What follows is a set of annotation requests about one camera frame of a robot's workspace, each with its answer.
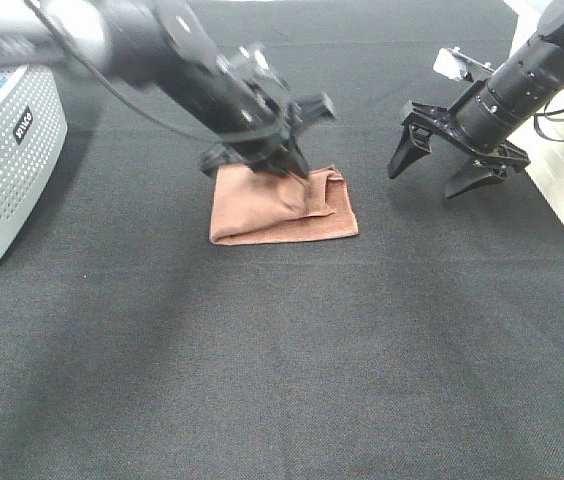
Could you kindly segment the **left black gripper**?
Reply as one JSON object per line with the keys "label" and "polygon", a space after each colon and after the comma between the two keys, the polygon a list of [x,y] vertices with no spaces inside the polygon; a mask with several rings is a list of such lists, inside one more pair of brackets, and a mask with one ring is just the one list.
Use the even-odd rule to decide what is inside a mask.
{"label": "left black gripper", "polygon": [[322,120],[335,120],[332,99],[324,92],[292,100],[268,134],[250,134],[241,141],[220,141],[204,152],[200,170],[214,176],[220,166],[242,164],[256,173],[309,177],[310,167],[298,146],[297,136]]}

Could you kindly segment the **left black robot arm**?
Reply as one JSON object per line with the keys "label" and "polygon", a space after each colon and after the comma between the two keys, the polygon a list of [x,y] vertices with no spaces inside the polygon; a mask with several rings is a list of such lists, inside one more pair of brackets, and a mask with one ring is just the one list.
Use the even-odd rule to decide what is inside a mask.
{"label": "left black robot arm", "polygon": [[293,98],[260,45],[224,56],[183,1],[0,1],[0,68],[20,65],[158,87],[209,130],[205,173],[307,177],[297,138],[334,115],[323,93]]}

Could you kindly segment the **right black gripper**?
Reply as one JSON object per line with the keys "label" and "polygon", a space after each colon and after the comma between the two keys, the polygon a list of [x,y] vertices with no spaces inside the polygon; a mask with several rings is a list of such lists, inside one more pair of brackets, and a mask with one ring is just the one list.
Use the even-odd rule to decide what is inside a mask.
{"label": "right black gripper", "polygon": [[528,154],[509,141],[503,141],[486,152],[471,145],[447,108],[408,100],[401,109],[401,116],[403,132],[387,166],[390,179],[397,178],[410,165],[431,153],[432,136],[442,138],[474,159],[464,164],[447,181],[444,188],[447,199],[502,183],[505,180],[504,166],[520,172],[530,164]]}

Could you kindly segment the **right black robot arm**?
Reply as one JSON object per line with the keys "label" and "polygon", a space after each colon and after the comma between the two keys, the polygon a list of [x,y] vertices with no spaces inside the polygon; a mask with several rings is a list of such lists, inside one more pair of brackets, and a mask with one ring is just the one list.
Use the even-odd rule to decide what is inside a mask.
{"label": "right black robot arm", "polygon": [[449,107],[408,101],[402,110],[403,133],[387,166],[396,178],[430,154],[437,135],[467,154],[468,160],[445,185],[453,198],[499,184],[508,172],[530,163],[528,154],[509,136],[528,119],[548,115],[548,104],[564,90],[564,1],[552,1],[536,30],[497,69],[463,54],[469,88]]}

